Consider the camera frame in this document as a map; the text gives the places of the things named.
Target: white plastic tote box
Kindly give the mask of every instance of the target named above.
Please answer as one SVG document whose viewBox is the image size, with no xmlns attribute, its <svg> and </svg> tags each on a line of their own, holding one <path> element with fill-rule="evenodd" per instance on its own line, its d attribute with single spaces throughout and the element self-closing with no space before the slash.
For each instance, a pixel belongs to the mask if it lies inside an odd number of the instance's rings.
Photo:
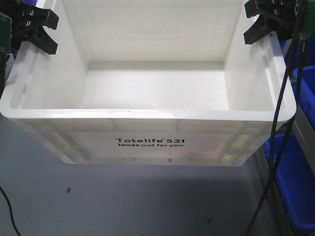
<svg viewBox="0 0 315 236">
<path fill-rule="evenodd" d="M 270 136 L 285 64 L 245 45 L 243 0 L 40 0 L 48 55 L 23 43 L 1 113 L 67 163 L 238 166 Z M 289 82 L 279 116 L 295 113 Z"/>
</svg>

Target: floor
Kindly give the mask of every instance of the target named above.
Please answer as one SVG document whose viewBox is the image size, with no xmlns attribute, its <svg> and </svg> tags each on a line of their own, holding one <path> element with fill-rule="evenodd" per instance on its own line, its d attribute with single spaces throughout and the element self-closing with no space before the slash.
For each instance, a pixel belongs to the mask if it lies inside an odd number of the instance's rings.
<svg viewBox="0 0 315 236">
<path fill-rule="evenodd" d="M 240 167 L 66 164 L 0 116 L 0 185 L 22 236 L 241 236 L 262 192 Z M 252 235 L 276 236 L 268 202 Z M 15 235 L 0 196 L 0 236 Z"/>
</svg>

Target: metal rack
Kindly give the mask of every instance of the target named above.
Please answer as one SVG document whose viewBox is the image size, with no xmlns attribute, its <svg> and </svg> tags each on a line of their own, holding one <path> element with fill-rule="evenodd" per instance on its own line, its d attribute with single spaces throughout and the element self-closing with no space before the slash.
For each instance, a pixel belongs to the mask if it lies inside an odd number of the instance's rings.
<svg viewBox="0 0 315 236">
<path fill-rule="evenodd" d="M 269 166 L 264 153 L 264 147 L 262 146 L 253 154 L 257 167 L 262 177 L 263 184 L 266 185 L 269 179 Z M 274 214 L 274 219 L 278 225 L 278 234 L 282 236 L 293 236 L 293 232 L 286 216 L 286 212 L 277 190 L 276 183 L 273 182 L 268 193 L 267 201 L 270 204 L 272 212 Z"/>
<path fill-rule="evenodd" d="M 304 155 L 315 175 L 315 132 L 298 105 L 293 125 L 293 132 L 304 152 Z"/>
</svg>

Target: black wire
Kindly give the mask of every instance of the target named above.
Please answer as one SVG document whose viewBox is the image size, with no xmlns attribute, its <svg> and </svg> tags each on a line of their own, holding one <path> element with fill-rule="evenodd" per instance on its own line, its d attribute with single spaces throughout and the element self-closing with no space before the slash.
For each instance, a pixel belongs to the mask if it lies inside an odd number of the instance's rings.
<svg viewBox="0 0 315 236">
<path fill-rule="evenodd" d="M 282 85 L 281 85 L 281 89 L 280 89 L 280 93 L 279 93 L 279 98 L 278 98 L 278 101 L 277 101 L 277 105 L 276 105 L 276 110 L 275 110 L 275 115 L 274 115 L 274 119 L 273 119 L 273 123 L 272 123 L 272 129 L 271 129 L 271 141 L 270 141 L 270 157 L 269 157 L 269 179 L 268 179 L 268 182 L 264 188 L 264 191 L 260 197 L 260 200 L 259 200 L 259 203 L 257 205 L 257 208 L 255 210 L 255 213 L 253 215 L 253 217 L 251 218 L 251 221 L 247 227 L 247 230 L 246 230 L 246 233 L 245 233 L 245 236 L 249 236 L 251 231 L 252 231 L 252 228 L 253 228 L 253 225 L 258 217 L 258 214 L 260 212 L 260 209 L 262 207 L 262 204 L 268 194 L 268 191 L 271 187 L 271 183 L 274 182 L 274 175 L 276 173 L 276 168 L 274 168 L 274 151 L 275 151 L 275 136 L 276 136 L 276 129 L 277 129 L 277 123 L 278 123 L 278 117 L 279 117 L 279 112 L 280 112 L 280 108 L 281 108 L 281 103 L 282 103 L 282 99 L 283 99 L 283 95 L 284 95 L 284 90 L 285 90 L 285 86 L 286 86 L 286 83 L 287 83 L 287 79 L 288 79 L 288 75 L 290 73 L 290 70 L 291 70 L 291 64 L 292 64 L 292 59 L 293 59 L 293 56 L 294 56 L 294 53 L 296 51 L 296 46 L 297 46 L 297 42 L 298 42 L 298 33 L 299 33 L 299 30 L 301 28 L 301 24 L 302 24 L 302 21 L 303 21 L 303 18 L 304 18 L 304 15 L 305 15 L 305 9 L 306 9 L 306 3 L 307 3 L 307 0 L 301 0 L 298 4 L 298 11 L 297 11 L 297 17 L 296 17 L 296 22 L 295 22 L 295 26 L 294 26 L 294 31 L 293 31 L 293 39 L 292 39 L 292 45 L 291 45 L 291 48 L 290 48 L 290 51 L 289 51 L 289 56 L 288 56 L 288 62 L 287 62 L 287 67 L 285 69 L 285 72 L 284 72 L 284 77 L 283 77 L 283 82 L 282 82 Z M 286 130 L 286 135 L 285 135 L 285 139 L 283 140 L 283 144 L 282 144 L 282 147 L 281 147 L 281 154 L 283 153 L 283 150 L 284 150 L 284 147 L 285 147 L 285 144 L 287 143 L 287 140 L 288 140 L 288 135 L 290 134 L 291 132 L 291 128 L 292 128 L 292 125 L 293 125 L 293 121 L 294 121 L 294 117 L 290 120 L 289 122 L 289 126 Z M 278 157 L 280 158 L 277 158 L 277 168 L 279 166 L 279 163 L 280 163 L 280 159 L 281 159 L 281 155 L 278 155 Z"/>
<path fill-rule="evenodd" d="M 299 42 L 299 55 L 298 55 L 298 73 L 297 73 L 297 80 L 296 80 L 296 92 L 295 92 L 295 101 L 296 101 L 296 106 L 298 106 L 299 102 L 300 102 L 300 93 L 301 93 L 301 84 L 302 84 L 302 77 L 303 77 L 303 68 L 306 62 L 306 57 L 307 57 L 307 52 L 308 52 L 308 47 L 309 47 L 309 39 L 302 39 Z M 295 120 L 295 116 L 294 115 L 286 128 L 285 131 L 285 135 L 284 135 L 284 139 L 282 142 L 282 145 L 280 147 L 278 156 L 277 156 L 277 160 L 275 162 L 275 166 L 274 166 L 274 173 L 276 173 L 277 168 L 280 164 L 280 160 L 282 157 L 282 154 L 284 152 L 285 146 L 287 144 L 289 135 L 291 133 L 293 124 L 294 124 L 294 120 Z"/>
<path fill-rule="evenodd" d="M 18 230 L 18 228 L 16 227 L 15 222 L 14 222 L 13 212 L 12 212 L 12 206 L 11 206 L 10 200 L 9 200 L 8 196 L 6 195 L 5 191 L 2 189 L 1 186 L 0 186 L 0 191 L 1 191 L 1 193 L 3 194 L 3 196 L 4 196 L 5 200 L 6 200 L 6 203 L 7 203 L 8 206 L 9 206 L 10 218 L 11 218 L 11 222 L 12 222 L 13 228 L 14 228 L 16 234 L 17 234 L 18 236 L 21 236 L 21 234 L 20 234 L 20 232 L 19 232 L 19 230 Z"/>
</svg>

